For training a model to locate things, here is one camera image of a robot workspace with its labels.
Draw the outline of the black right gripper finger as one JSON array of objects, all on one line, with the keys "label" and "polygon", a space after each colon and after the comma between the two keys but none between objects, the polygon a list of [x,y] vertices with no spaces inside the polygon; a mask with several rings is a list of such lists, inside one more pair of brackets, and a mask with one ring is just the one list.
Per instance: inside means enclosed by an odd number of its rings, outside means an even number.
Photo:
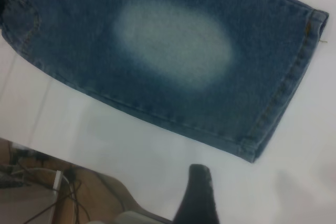
[{"label": "black right gripper finger", "polygon": [[190,165],[187,188],[172,222],[219,224],[208,167],[201,164]]}]

